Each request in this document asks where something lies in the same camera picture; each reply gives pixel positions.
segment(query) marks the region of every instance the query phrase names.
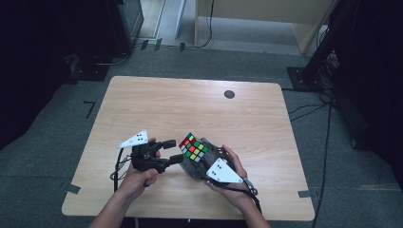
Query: black stand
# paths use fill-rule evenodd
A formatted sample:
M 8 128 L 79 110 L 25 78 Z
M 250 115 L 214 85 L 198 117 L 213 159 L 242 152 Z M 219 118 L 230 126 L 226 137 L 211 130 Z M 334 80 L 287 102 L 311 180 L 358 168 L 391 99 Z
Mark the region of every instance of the black stand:
M 326 60 L 327 56 L 331 53 L 334 42 L 335 34 L 339 31 L 341 26 L 345 23 L 350 10 L 357 3 L 357 0 L 350 0 L 344 4 L 338 16 L 335 18 L 334 25 L 329 29 L 323 41 L 317 47 L 311 60 L 306 67 L 287 67 L 288 76 L 294 90 L 323 90 L 324 88 L 317 83 L 317 72 L 321 63 Z

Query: white triangular marker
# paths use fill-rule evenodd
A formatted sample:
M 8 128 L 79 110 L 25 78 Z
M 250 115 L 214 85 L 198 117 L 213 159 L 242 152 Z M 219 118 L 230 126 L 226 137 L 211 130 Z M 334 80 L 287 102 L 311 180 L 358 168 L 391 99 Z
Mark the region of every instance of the white triangular marker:
M 134 145 L 139 145 L 139 144 L 146 144 L 148 143 L 148 137 L 147 137 L 147 131 L 142 130 L 141 132 L 137 133 L 130 139 L 120 143 L 118 145 L 119 148 L 125 148 L 128 146 L 134 146 Z
M 243 179 L 225 161 L 217 159 L 206 175 L 218 182 L 243 182 Z

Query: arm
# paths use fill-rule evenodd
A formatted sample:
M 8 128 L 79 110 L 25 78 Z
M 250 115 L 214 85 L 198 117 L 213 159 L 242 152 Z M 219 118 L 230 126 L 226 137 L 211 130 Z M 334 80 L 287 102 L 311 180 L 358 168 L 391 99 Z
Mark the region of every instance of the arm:
M 140 172 L 134 169 L 130 163 L 118 190 L 112 195 L 89 227 L 120 227 L 131 202 L 144 191 L 144 182 L 148 185 L 155 183 L 157 175 L 158 171 L 156 169 Z
M 232 151 L 226 145 L 223 146 L 224 149 L 227 151 L 229 158 L 232 160 L 232 163 L 235 166 L 235 169 L 241 177 L 247 177 L 246 170 L 242 167 L 240 163 L 240 158 L 234 151 Z M 270 227 L 267 220 L 261 214 L 261 212 L 256 207 L 255 203 L 252 199 L 241 192 L 235 192 L 231 190 L 225 190 L 213 185 L 211 182 L 207 181 L 206 184 L 214 191 L 221 193 L 225 198 L 235 207 L 237 207 L 240 212 L 242 213 L 243 217 L 245 218 L 246 224 L 249 228 L 264 228 Z M 243 183 L 230 183 L 228 185 L 232 188 L 239 188 L 239 189 L 249 189 Z

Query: gray carpet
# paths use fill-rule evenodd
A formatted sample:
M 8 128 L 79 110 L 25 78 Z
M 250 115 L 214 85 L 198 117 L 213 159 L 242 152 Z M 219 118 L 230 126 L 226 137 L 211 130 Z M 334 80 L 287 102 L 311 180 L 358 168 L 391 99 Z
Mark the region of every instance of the gray carpet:
M 0 151 L 0 227 L 86 227 L 93 220 L 61 213 L 66 192 L 60 186 L 72 180 L 111 77 L 268 82 L 291 88 L 286 67 L 304 67 L 308 61 L 307 57 L 268 53 L 136 47 L 126 61 L 110 68 L 104 82 L 62 85 L 27 134 Z M 321 104 L 315 92 L 284 90 L 283 94 L 289 111 Z M 84 101 L 96 103 L 88 118 L 91 104 Z M 302 108 L 290 119 L 313 109 Z M 315 207 L 323 173 L 328 111 L 325 106 L 292 121 Z M 331 112 L 326 184 L 317 227 L 400 227 L 403 194 L 390 166 L 371 151 L 353 150 L 340 111 L 333 107 Z M 273 227 L 312 225 L 310 221 L 270 223 Z

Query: rubik's cube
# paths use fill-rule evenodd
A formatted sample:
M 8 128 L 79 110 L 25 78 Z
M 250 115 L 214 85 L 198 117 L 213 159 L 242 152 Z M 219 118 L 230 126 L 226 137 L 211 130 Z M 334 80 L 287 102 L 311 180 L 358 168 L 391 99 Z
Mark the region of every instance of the rubik's cube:
M 208 148 L 191 132 L 179 144 L 179 148 L 187 158 L 194 162 L 199 162 L 208 151 Z

